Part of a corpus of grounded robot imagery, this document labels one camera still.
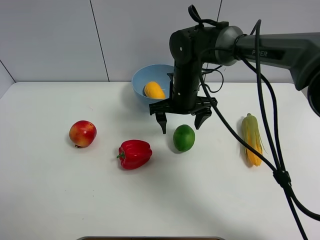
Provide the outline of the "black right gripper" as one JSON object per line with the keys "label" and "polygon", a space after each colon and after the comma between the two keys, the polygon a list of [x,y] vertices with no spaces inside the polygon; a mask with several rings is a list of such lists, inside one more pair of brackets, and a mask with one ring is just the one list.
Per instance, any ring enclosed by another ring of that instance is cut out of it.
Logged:
{"label": "black right gripper", "polygon": [[155,114],[163,134],[167,133],[165,113],[195,116],[196,130],[199,130],[205,120],[211,117],[210,101],[206,97],[198,96],[200,73],[201,68],[197,62],[174,63],[172,99],[167,98],[149,105],[149,113]]}

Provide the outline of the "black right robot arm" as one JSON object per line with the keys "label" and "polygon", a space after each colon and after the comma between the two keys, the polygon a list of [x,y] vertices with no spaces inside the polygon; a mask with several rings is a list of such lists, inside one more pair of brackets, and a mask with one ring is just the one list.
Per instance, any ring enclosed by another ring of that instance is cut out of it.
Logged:
{"label": "black right robot arm", "polygon": [[197,129],[211,116],[215,98],[198,95],[203,63],[232,66],[240,59],[290,71],[295,88],[308,89],[313,111],[320,112],[320,35],[310,33],[263,34],[259,47],[255,36],[246,35],[237,26],[189,27],[174,32],[169,39],[174,59],[169,74],[169,97],[149,105],[149,112],[163,130],[166,114],[194,115]]}

